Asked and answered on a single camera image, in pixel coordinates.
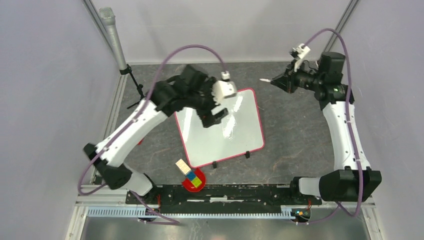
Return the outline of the red whiteboard marker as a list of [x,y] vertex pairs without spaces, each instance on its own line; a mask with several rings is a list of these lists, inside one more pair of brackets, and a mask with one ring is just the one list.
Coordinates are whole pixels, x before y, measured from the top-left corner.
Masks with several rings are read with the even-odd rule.
[[262,82],[266,82],[266,83],[270,83],[272,81],[272,80],[266,79],[266,78],[260,78],[259,80],[262,81]]

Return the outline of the pink framed whiteboard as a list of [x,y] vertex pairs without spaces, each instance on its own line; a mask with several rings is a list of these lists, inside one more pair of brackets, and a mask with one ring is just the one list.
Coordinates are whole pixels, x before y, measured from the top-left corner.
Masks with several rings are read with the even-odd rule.
[[252,88],[238,91],[215,108],[214,114],[227,109],[220,124],[204,128],[196,111],[184,108],[175,114],[187,163],[200,168],[262,149],[264,131],[256,93]]

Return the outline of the silver microphone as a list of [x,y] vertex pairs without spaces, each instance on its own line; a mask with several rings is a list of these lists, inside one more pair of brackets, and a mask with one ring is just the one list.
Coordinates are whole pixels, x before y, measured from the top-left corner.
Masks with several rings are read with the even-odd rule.
[[121,75],[128,73],[128,66],[123,53],[121,41],[116,27],[116,16],[111,7],[101,7],[99,17],[105,27],[107,36],[111,42],[111,48]]

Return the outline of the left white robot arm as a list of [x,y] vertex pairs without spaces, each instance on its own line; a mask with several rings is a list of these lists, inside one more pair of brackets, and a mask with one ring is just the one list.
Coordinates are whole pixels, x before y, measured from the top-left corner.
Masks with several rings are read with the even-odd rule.
[[145,173],[125,164],[131,150],[155,127],[184,108],[196,111],[203,128],[219,125],[228,110],[214,114],[213,109],[236,94],[228,71],[223,71],[218,80],[198,65],[188,64],[179,75],[158,81],[151,88],[151,96],[143,98],[111,135],[97,144],[86,144],[83,151],[111,190],[126,189],[151,204],[157,198],[157,190]]

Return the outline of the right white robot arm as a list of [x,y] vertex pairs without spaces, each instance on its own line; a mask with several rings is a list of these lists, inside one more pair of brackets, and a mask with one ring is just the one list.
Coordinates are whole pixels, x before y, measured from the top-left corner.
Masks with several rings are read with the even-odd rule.
[[309,196],[326,202],[366,201],[382,182],[381,172],[373,170],[362,148],[355,123],[353,94],[342,83],[345,55],[323,52],[317,69],[306,69],[296,53],[284,73],[270,83],[287,93],[298,88],[312,91],[328,124],[334,170],[321,177],[295,177],[289,199],[302,204]]

